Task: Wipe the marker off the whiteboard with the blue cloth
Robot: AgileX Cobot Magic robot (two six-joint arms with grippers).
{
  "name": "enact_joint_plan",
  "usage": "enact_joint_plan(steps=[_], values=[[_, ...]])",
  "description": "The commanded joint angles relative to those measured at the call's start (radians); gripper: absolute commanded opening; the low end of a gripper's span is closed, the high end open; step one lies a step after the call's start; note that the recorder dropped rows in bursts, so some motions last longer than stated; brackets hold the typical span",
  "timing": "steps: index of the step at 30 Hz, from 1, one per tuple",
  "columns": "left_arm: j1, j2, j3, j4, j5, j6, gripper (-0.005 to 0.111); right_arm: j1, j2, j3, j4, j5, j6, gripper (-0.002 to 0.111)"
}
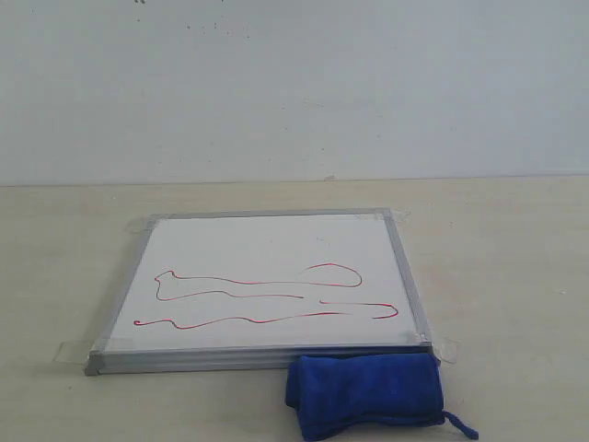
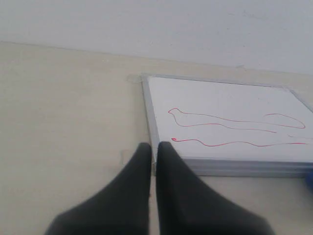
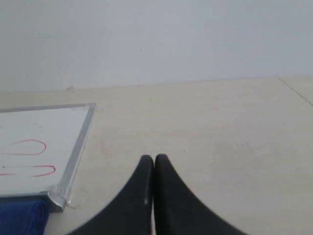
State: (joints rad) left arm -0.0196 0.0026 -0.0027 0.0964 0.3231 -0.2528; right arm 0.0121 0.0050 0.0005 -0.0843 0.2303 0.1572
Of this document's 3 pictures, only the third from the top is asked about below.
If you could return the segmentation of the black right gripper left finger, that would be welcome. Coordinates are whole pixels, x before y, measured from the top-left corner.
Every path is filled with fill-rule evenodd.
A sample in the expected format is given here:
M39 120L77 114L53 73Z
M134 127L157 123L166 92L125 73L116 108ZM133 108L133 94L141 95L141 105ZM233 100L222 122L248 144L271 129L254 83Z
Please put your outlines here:
M154 162L141 156L133 174L96 216L71 235L150 235L152 234L152 179Z

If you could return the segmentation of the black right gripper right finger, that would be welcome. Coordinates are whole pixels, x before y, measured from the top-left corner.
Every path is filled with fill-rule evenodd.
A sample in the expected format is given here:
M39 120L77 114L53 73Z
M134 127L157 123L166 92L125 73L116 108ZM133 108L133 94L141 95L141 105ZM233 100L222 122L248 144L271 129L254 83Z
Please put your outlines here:
M188 188L165 154L156 156L154 217L157 235L244 235Z

